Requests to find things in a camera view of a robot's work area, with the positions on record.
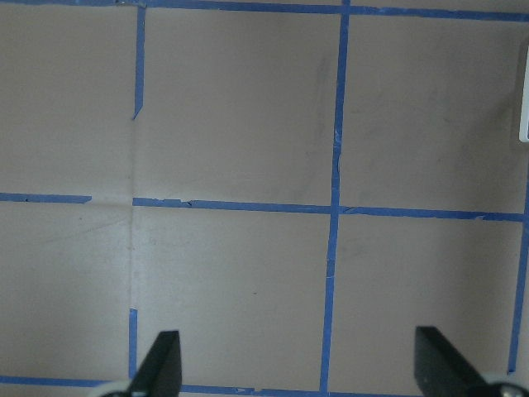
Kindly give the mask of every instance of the blurry black object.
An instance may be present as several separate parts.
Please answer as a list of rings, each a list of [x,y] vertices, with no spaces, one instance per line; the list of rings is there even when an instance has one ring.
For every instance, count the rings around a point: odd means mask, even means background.
[[[415,380],[425,397],[529,397],[518,385],[487,383],[435,327],[416,329]]]
[[[160,332],[126,391],[103,397],[177,397],[182,386],[178,331]]]

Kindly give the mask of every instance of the black object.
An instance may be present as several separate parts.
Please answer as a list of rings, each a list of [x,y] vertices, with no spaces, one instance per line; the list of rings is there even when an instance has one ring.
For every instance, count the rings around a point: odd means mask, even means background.
[[[425,397],[529,397],[517,385],[488,384],[435,327],[416,329],[415,380]]]
[[[103,397],[177,397],[182,386],[178,331],[160,332],[126,391]]]

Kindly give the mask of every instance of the blue grid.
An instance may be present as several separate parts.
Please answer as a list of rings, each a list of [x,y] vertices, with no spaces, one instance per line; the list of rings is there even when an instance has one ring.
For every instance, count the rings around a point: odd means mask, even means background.
[[[518,340],[522,322],[523,295],[527,275],[527,259],[529,253],[529,165],[527,170],[527,186],[524,213],[491,213],[476,211],[447,211],[420,208],[372,208],[345,207],[340,203],[340,170],[341,138],[343,132],[343,106],[346,93],[347,50],[349,40],[349,20],[351,15],[370,15],[381,17],[425,17],[438,19],[459,19],[501,22],[529,22],[529,14],[512,12],[473,12],[451,11],[440,9],[399,8],[399,7],[361,7],[350,5],[350,0],[342,0],[341,5],[305,5],[278,4],[266,2],[216,2],[208,0],[0,0],[27,5],[60,4],[70,6],[114,7],[131,5],[137,7],[136,31],[136,86],[134,116],[143,107],[144,61],[145,61],[145,18],[148,7],[182,8],[195,10],[223,10],[243,12],[289,12],[310,14],[337,14],[341,16],[338,70],[336,81],[336,106],[334,121],[334,141],[331,175],[331,205],[301,205],[278,203],[241,203],[224,201],[179,199],[159,200],[157,198],[133,198],[132,206],[166,207],[166,208],[208,208],[236,211],[261,211],[280,213],[323,213],[330,215],[330,230],[327,245],[325,312],[322,338],[322,360],[319,391],[308,390],[255,390],[252,388],[218,387],[202,385],[183,385],[182,391],[188,393],[252,395],[261,397],[371,397],[375,395],[359,393],[334,393],[328,390],[329,365],[331,357],[332,314],[335,284],[336,243],[340,216],[367,215],[375,217],[408,217],[408,218],[439,218],[461,219],[493,222],[520,222],[522,224],[522,241],[517,275],[517,288],[512,319],[512,335],[508,358],[508,374],[516,371]],[[85,204],[92,200],[91,196],[64,194],[19,194],[0,193],[0,202],[19,203],[71,203]],[[129,362],[128,373],[132,377],[136,372],[138,312],[129,312]],[[13,385],[45,385],[64,387],[94,387],[107,380],[76,380],[23,376],[2,376],[0,384]]]

